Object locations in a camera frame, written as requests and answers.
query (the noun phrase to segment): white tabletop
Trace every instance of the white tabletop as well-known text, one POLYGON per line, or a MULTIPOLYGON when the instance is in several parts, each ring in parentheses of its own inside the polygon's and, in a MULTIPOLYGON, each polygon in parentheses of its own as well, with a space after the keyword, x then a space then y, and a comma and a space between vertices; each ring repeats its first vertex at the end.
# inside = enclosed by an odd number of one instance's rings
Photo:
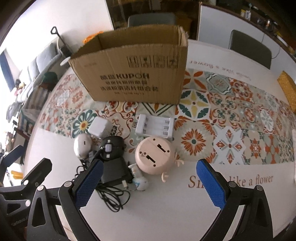
MULTIPOLYGON (((276 81, 277 76, 231 50, 189 41, 187 67, 235 77, 287 101, 276 81), (199 62, 207 65, 199 64, 197 68, 196 64, 199 62)), ((59 187, 71 180, 80 164, 74 154, 73 143, 74 139, 34 128, 25 158, 26 172, 46 157, 53 164, 51 173, 43 183, 47 188, 59 187)), ((112 213, 94 192, 87 206, 81 208, 82 214, 102 241, 130 241, 131 238, 144 240, 145 237, 155 241, 199 240, 220 209, 214 207, 204 188, 198 188, 197 183, 193 186, 192 181, 196 178, 195 166, 196 162, 186 162, 178 169, 172 169, 171 178, 166 183, 162 183, 159 176, 148 175, 149 188, 144 192, 132 192, 130 201, 118 213, 112 213)), ((250 179, 256 182, 257 175, 272 176, 272 182, 261 185, 269 201, 274 236, 295 217, 294 163, 241 165, 231 168, 215 163, 213 168, 221 172, 227 180, 229 176, 246 180, 246 187, 250 179)), ((61 219, 63 225, 67 226, 65 218, 61 219)), ((236 216, 225 240, 232 237, 238 221, 239 217, 236 216)))

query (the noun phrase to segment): floral tile pattern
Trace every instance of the floral tile pattern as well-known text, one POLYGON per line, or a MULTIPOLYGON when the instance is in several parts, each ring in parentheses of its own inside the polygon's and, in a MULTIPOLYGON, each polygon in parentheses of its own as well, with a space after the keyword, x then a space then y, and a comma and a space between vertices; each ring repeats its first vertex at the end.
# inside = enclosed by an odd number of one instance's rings
POLYGON ((119 101, 108 101, 104 110, 125 112, 125 113, 136 113, 138 108, 137 102, 119 102, 119 101))
POLYGON ((197 121, 209 118, 210 103, 208 95, 197 90, 183 90, 180 104, 176 107, 176 116, 183 115, 190 120, 197 121))
POLYGON ((81 133, 89 134, 89 127, 97 116, 97 112, 93 110, 87 110, 80 113, 71 126, 72 138, 76 138, 81 133))
POLYGON ((230 78, 230 84, 232 86, 232 90, 235 97, 237 97, 240 100, 254 103, 253 92, 251 91, 247 83, 230 78))
POLYGON ((212 125, 203 121, 188 122, 173 133, 173 144, 179 146, 181 159, 198 161, 211 156, 213 151, 212 125))
POLYGON ((238 105, 235 97, 209 93, 211 103, 210 120, 220 126, 241 127, 238 105))
POLYGON ((293 140, 291 138, 278 136, 278 142, 280 163, 294 161, 293 140))
POLYGON ((263 140, 265 142, 266 157, 264 164, 280 163, 279 141, 276 135, 264 133, 263 140))
POLYGON ((245 129, 242 141, 246 146, 243 154, 245 164, 264 164, 266 151, 263 133, 245 129))
POLYGON ((265 99, 266 92, 255 86, 250 85, 249 87, 250 87, 250 90, 253 92, 253 100, 255 105, 260 107, 267 107, 268 103, 266 102, 266 99, 265 99))
POLYGON ((259 108, 259 112, 263 124, 263 132, 276 134, 274 122, 276 122, 277 114, 263 107, 259 108))
POLYGON ((184 83, 184 89, 195 89, 199 92, 206 93, 206 81, 203 71, 196 71, 194 69, 186 69, 184 83))
MULTIPOLYGON (((143 140, 135 134, 139 114, 174 117, 172 144, 183 160, 205 158, 222 165, 294 161, 296 116, 288 104, 242 81, 198 69, 186 69, 183 84, 178 105, 95 102, 69 69, 36 125, 75 138, 88 133, 96 116, 106 118, 113 124, 111 135, 125 140, 125 160, 132 160, 143 140)), ((92 139, 100 145, 100 139, 92 139)))
POLYGON ((220 74, 205 72, 209 92, 234 96, 229 78, 220 74))
POLYGON ((242 141, 242 129, 233 129, 230 126, 214 125, 216 132, 213 147, 221 160, 220 164, 243 165, 243 152, 246 149, 242 141))
POLYGON ((175 117, 176 106, 172 104, 139 103, 136 114, 147 114, 161 117, 175 117))
POLYGON ((260 132, 263 131, 263 124, 257 105, 240 100, 238 101, 238 113, 241 128, 260 132))

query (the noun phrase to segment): gray chair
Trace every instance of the gray chair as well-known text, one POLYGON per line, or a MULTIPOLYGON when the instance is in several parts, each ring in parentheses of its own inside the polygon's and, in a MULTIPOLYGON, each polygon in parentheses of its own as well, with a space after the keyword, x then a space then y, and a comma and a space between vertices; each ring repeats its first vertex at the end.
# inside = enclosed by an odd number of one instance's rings
POLYGON ((271 51, 251 36, 232 30, 228 49, 240 53, 270 69, 271 51))
POLYGON ((146 24, 176 24, 176 16, 172 12, 135 14, 128 18, 128 27, 146 24))

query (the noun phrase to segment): cushion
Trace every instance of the cushion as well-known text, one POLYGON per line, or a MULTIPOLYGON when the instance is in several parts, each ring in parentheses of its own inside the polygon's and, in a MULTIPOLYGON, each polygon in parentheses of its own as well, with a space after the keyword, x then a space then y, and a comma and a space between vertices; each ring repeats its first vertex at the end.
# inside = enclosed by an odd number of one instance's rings
POLYGON ((42 72, 38 75, 38 77, 34 81, 34 88, 42 83, 44 74, 48 72, 53 65, 57 63, 57 61, 60 59, 61 54, 57 54, 50 62, 48 62, 47 66, 44 68, 42 72))
POLYGON ((25 83, 25 85, 29 85, 32 80, 31 80, 31 77, 30 77, 30 74, 29 74, 29 70, 28 70, 28 67, 27 68, 24 68, 19 76, 19 79, 21 81, 21 83, 25 83))
POLYGON ((29 64, 28 66, 29 73, 31 80, 34 81, 34 79, 39 75, 39 69, 36 63, 36 58, 29 64))
POLYGON ((56 84, 58 82, 55 72, 47 72, 44 74, 42 84, 56 84))
POLYGON ((55 44, 51 43, 36 57, 36 62, 40 73, 56 55, 57 51, 55 44))

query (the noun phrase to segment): gray sofa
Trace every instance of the gray sofa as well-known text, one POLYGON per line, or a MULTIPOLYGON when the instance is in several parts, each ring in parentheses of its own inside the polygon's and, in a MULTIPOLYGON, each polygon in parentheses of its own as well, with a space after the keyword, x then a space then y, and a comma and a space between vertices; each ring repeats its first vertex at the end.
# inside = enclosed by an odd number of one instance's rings
POLYGON ((29 65, 24 68, 19 79, 25 83, 23 91, 17 96, 17 102, 24 103, 33 89, 40 85, 46 72, 55 72, 58 80, 67 70, 66 66, 60 66, 64 56, 60 53, 56 43, 50 43, 29 65))

